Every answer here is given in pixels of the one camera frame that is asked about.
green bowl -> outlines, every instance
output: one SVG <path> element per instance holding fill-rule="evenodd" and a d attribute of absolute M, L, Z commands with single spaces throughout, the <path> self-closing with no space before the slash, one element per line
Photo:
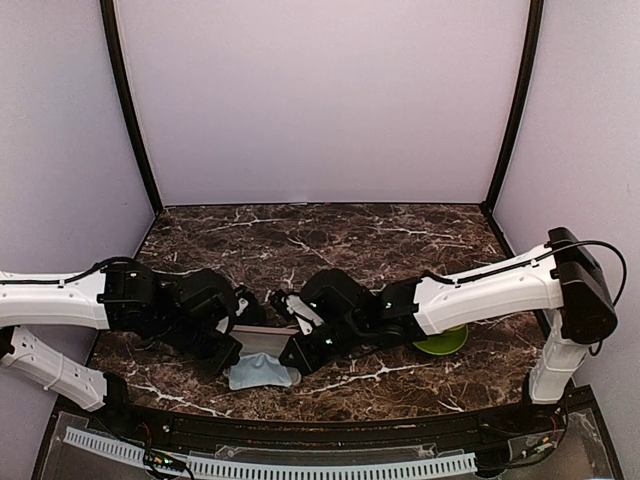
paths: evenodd
<path fill-rule="evenodd" d="M 432 335 L 422 342 L 415 342 L 414 345 L 429 355 L 451 355 L 464 347 L 468 338 L 469 326 L 465 323 L 440 335 Z"/>

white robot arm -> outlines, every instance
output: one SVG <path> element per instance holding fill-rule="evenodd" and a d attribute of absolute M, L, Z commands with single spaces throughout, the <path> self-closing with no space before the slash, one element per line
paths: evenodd
<path fill-rule="evenodd" d="M 255 298 L 246 289 L 234 291 L 211 270 L 160 274 L 127 258 L 105 260 L 67 276 L 0 272 L 0 365 L 95 411 L 109 401 L 126 403 L 124 380 L 79 365 L 26 326 L 132 331 L 206 359 L 217 373 L 238 359 L 242 346 L 228 334 L 249 302 Z M 264 314 L 260 308 L 251 313 Z"/>
<path fill-rule="evenodd" d="M 465 323 L 543 309 L 552 328 L 528 395 L 534 404 L 555 404 L 589 346 L 611 335 L 617 318 L 600 265 L 583 247 L 609 245 L 578 242 L 564 228 L 549 235 L 547 244 L 515 258 L 446 277 L 425 272 L 378 295 L 341 270 L 318 272 L 299 294 L 272 298 L 281 315 L 302 327 L 280 362 L 309 374 L 358 345 L 417 342 Z"/>
<path fill-rule="evenodd" d="M 578 242 L 566 229 L 549 233 L 547 244 L 518 257 L 446 277 L 425 272 L 378 295 L 337 269 L 318 272 L 299 294 L 276 292 L 272 305 L 301 327 L 280 362 L 310 374 L 358 345 L 392 347 L 485 318 L 545 309 L 552 329 L 528 394 L 534 404 L 555 404 L 589 346 L 608 337 L 617 318 L 600 266 L 580 246 L 598 242 Z M 264 315 L 255 297 L 234 291 L 211 270 L 160 274 L 131 259 L 106 260 L 66 280 L 0 272 L 0 364 L 95 411 L 126 402 L 124 380 L 78 365 L 25 325 L 133 331 L 221 371 L 237 361 L 241 344 L 228 334 L 248 303 L 251 316 Z M 216 329 L 225 323 L 223 332 Z"/>

white wall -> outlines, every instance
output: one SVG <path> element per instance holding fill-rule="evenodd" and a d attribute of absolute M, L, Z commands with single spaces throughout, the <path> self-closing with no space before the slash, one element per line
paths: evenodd
<path fill-rule="evenodd" d="M 83 270 L 131 255 L 152 220 L 99 2 L 0 0 L 0 269 Z M 94 332 L 33 329 L 84 361 Z M 0 478 L 31 478 L 54 395 L 0 371 Z"/>
<path fill-rule="evenodd" d="M 118 2 L 163 200 L 483 200 L 528 5 Z"/>
<path fill-rule="evenodd" d="M 630 281 L 618 330 L 577 380 L 591 383 L 626 478 L 640 478 L 640 4 L 562 0 L 545 6 L 528 104 L 497 220 L 516 250 L 565 225 L 610 241 Z M 603 261 L 612 290 L 620 267 Z"/>

marble surface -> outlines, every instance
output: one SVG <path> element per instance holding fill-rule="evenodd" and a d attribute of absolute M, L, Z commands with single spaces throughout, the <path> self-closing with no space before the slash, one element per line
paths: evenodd
<path fill-rule="evenodd" d="M 176 207 L 159 217 L 138 257 L 166 272 L 209 267 L 261 300 L 299 290 L 338 267 L 372 290 L 419 275 L 450 274 L 504 258 L 477 206 L 261 205 Z M 281 324 L 270 307 L 269 322 Z M 100 335 L 90 366 L 123 376 L 134 403 L 228 418 L 363 421 L 477 410 L 518 401 L 544 338 L 530 313 L 470 325 L 458 353 L 404 346 L 338 360 L 298 386 L 232 392 L 206 362 L 165 345 L 139 349 L 130 333 Z"/>

cloth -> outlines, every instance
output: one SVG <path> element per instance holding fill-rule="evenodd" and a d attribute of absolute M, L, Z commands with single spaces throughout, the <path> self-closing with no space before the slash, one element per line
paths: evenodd
<path fill-rule="evenodd" d="M 263 385 L 290 387 L 294 384 L 294 380 L 297 380 L 295 383 L 300 381 L 292 378 L 289 369 L 280 365 L 277 358 L 262 352 L 240 357 L 240 361 L 229 368 L 229 388 L 231 390 Z"/>

